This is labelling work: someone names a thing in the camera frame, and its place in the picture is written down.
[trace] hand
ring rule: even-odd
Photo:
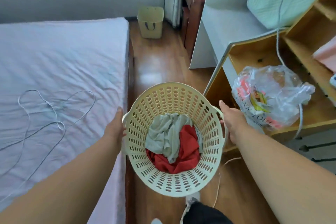
[[[104,131],[104,138],[108,140],[114,140],[117,150],[121,150],[121,139],[126,136],[123,119],[123,109],[119,106],[113,120],[107,124]]]
[[[241,110],[228,107],[222,100],[219,101],[219,107],[224,115],[224,121],[220,122],[226,125],[231,141],[236,143],[237,132],[244,129],[244,126],[248,126],[246,118]]]

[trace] wooden floor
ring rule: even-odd
[[[189,70],[190,60],[177,31],[163,25],[161,39],[144,39],[137,22],[130,22],[134,49],[134,91],[138,97],[144,90],[161,82],[182,82],[203,93],[213,68]],[[233,156],[224,156],[222,161]],[[242,160],[220,165],[217,174],[201,190],[201,201],[212,206],[221,176],[217,209],[234,224],[278,223],[266,200]],[[135,175],[135,205],[137,224],[149,224],[159,218],[163,224],[178,224],[185,208],[184,198],[162,196],[146,187]]]

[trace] white bed sheet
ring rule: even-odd
[[[53,124],[25,141],[19,163],[0,176],[0,211],[96,142],[118,106],[127,108],[128,39],[124,18],[0,25],[0,148],[22,139],[27,129],[28,117],[18,105],[24,91],[39,90],[53,105],[80,90],[90,90],[96,97],[90,112],[67,129],[61,143],[21,186],[62,131]],[[31,114],[28,135],[55,121],[52,109],[36,92],[25,94],[21,103]],[[92,95],[81,92],[56,108],[58,119],[68,127],[92,103]],[[19,143],[0,151],[0,175],[16,162],[21,147]],[[124,222],[125,157],[119,154],[89,223]]]

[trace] beige bin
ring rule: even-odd
[[[143,38],[161,38],[163,14],[162,7],[143,6],[139,9],[138,22]]]

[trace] shoe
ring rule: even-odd
[[[201,200],[201,193],[198,191],[198,192],[192,193],[191,195],[186,196],[185,204],[187,206],[191,206],[193,203],[199,202],[200,200]]]
[[[150,224],[162,224],[162,222],[159,219],[155,218]]]

